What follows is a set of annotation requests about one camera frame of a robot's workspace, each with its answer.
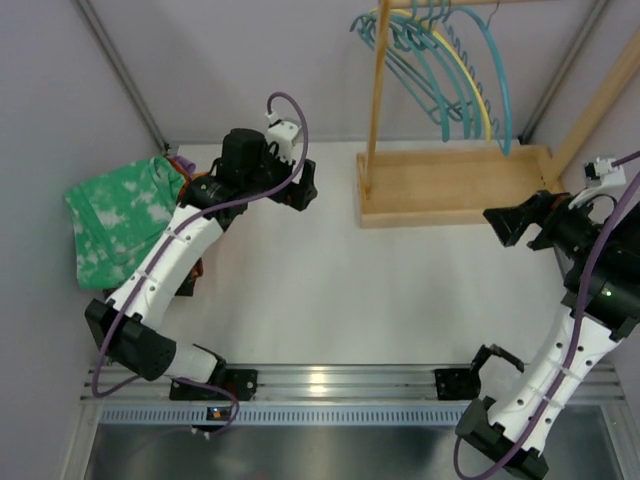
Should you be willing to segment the purple trousers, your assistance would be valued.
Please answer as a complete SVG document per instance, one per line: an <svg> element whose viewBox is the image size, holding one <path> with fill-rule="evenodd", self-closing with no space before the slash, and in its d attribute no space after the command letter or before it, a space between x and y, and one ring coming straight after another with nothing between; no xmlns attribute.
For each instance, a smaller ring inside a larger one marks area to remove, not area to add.
<svg viewBox="0 0 640 480"><path fill-rule="evenodd" d="M169 157L168 160L183 175L192 176L196 172L196 164L185 157L177 155Z"/></svg>

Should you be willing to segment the orange camouflage trousers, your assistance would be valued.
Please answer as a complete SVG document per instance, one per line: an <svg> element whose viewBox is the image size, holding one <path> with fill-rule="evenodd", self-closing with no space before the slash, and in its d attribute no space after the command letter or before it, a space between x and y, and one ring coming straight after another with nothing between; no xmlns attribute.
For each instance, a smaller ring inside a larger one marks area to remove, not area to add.
<svg viewBox="0 0 640 480"><path fill-rule="evenodd" d="M186 180L185 185L181 188L176 205L185 206L194 199L194 190L196 187L196 179L198 176L190 177ZM177 297L192 297L194 295L195 286L197 281L204 275L204 263L203 259L199 258L191 267L187 273L185 279L182 281L178 289L176 290Z"/></svg>

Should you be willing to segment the green trousers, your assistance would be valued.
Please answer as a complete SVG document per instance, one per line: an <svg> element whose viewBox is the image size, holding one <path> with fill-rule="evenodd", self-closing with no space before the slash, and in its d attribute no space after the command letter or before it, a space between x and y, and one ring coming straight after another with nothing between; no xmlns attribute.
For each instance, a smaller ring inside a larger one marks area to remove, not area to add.
<svg viewBox="0 0 640 480"><path fill-rule="evenodd" d="M79 286L108 290L127 280L167 228L186 183L183 171L156 156L67 190Z"/></svg>

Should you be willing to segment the yellow hanger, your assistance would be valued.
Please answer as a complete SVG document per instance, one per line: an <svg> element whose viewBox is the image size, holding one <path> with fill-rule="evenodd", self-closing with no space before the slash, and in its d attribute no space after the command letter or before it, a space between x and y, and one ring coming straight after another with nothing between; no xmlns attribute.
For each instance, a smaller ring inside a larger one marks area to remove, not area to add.
<svg viewBox="0 0 640 480"><path fill-rule="evenodd" d="M493 120L490 117L490 113L491 113L490 102L483 97L483 87L480 83L475 81L475 70L472 67L467 65L467 53L461 49L458 38L455 37L452 27L446 23L446 20L444 21L444 27L441 28L441 32L444 34L445 38L452 45L454 50L458 53L460 59L466 66L468 70L468 79L471 81L473 92L476 95L476 100L477 100L476 113L478 114L476 123L480 126L480 128L477 129L475 134L470 138L474 138L474 139L482 138L485 140L486 143L490 143L492 141L492 134L493 134Z"/></svg>

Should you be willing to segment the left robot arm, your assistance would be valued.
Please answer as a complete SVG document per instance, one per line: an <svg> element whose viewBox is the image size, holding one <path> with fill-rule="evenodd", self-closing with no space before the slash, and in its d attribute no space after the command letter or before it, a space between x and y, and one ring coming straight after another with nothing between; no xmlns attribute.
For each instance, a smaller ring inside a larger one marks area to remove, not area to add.
<svg viewBox="0 0 640 480"><path fill-rule="evenodd" d="M192 180L169 225L130 277L104 301L94 300L85 318L100 349L136 376L162 376L219 386L224 359L159 331L166 310L206 250L248 206L261 199L305 210L316 198L315 163L295 161L303 128L279 120L266 133L235 128L209 173Z"/></svg>

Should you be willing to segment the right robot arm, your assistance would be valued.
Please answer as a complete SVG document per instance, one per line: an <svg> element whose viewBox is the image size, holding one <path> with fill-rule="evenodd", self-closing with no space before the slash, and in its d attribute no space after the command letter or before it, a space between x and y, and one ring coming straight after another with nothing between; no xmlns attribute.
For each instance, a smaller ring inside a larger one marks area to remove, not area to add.
<svg viewBox="0 0 640 480"><path fill-rule="evenodd" d="M639 324L639 208L617 204L603 224L590 218L591 210L567 193L542 190L518 206L483 213L504 246L537 225L529 248L557 248L573 263L534 359L503 397L472 400L456 426L458 444L493 461L483 479L499 469L519 479L544 478L543 450L557 417L591 369Z"/></svg>

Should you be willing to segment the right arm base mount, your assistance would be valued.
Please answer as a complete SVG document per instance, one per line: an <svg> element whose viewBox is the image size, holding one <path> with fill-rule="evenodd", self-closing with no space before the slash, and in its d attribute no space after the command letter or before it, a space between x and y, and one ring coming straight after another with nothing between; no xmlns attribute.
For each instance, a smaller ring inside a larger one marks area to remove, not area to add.
<svg viewBox="0 0 640 480"><path fill-rule="evenodd" d="M439 401L473 400L481 392L481 380L470 367L441 368L434 371Z"/></svg>

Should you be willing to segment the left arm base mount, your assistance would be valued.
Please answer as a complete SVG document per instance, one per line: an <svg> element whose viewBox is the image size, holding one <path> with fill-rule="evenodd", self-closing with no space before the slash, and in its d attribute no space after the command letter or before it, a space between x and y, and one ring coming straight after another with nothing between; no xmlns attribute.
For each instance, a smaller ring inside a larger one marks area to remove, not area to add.
<svg viewBox="0 0 640 480"><path fill-rule="evenodd" d="M239 401L251 400L258 385L258 371L255 369L227 368L215 386L226 390ZM172 401L224 401L227 397L202 387L173 381L169 399Z"/></svg>

